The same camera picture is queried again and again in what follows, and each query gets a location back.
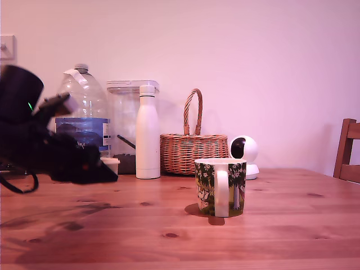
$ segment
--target black strap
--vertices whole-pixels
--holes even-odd
[[[38,181],[38,177],[36,176],[36,174],[34,173],[30,173],[31,176],[33,177],[34,179],[34,186],[31,190],[24,190],[22,191],[21,189],[13,186],[12,184],[10,184],[9,182],[7,182],[5,180],[5,178],[3,178],[0,174],[0,183],[5,187],[7,188],[8,190],[11,190],[12,192],[15,192],[15,193],[18,193],[18,194],[25,194],[25,193],[31,193],[31,192],[34,192],[35,190],[38,189],[39,187],[39,181]]]

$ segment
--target container lid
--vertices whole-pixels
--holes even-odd
[[[154,80],[108,80],[106,88],[110,93],[140,92],[140,86],[154,86],[159,92],[159,84]]]

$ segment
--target tree pattern on mug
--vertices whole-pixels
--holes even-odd
[[[214,182],[215,170],[213,165],[195,163],[195,178],[197,183],[198,205],[204,214],[215,215]]]
[[[246,163],[229,164],[229,188],[234,187],[234,210],[245,200]]]
[[[242,213],[244,208],[246,163],[229,164],[228,177],[229,189],[233,189],[233,198],[231,198],[229,202],[229,215],[236,215],[239,214],[239,212]],[[215,215],[214,166],[203,163],[195,163],[195,178],[200,210],[204,214]]]

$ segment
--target light switch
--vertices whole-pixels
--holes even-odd
[[[15,36],[2,35],[1,36],[1,60],[15,59]]]

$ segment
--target bottle cap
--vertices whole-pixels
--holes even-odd
[[[89,70],[89,66],[87,64],[76,64],[74,69],[86,69],[86,70]]]
[[[142,85],[140,86],[140,96],[155,97],[155,87],[153,85]]]

